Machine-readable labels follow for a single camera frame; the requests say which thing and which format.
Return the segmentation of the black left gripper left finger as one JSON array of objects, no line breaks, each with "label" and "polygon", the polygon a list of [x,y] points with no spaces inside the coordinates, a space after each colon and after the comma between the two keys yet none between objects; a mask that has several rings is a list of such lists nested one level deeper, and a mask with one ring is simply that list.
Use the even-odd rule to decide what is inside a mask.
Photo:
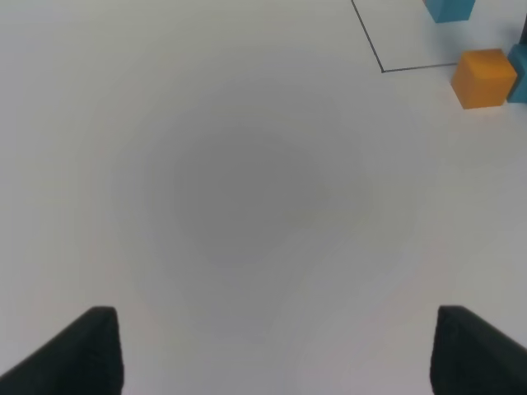
[{"label": "black left gripper left finger", "polygon": [[124,359],[116,308],[88,309],[1,375],[2,394],[120,394]]}]

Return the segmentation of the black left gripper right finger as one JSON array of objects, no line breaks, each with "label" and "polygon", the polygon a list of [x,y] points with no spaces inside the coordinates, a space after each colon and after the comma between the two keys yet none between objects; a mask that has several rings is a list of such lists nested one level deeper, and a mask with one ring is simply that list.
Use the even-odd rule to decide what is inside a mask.
[{"label": "black left gripper right finger", "polygon": [[435,394],[525,395],[526,348],[471,310],[437,310],[430,366]]}]

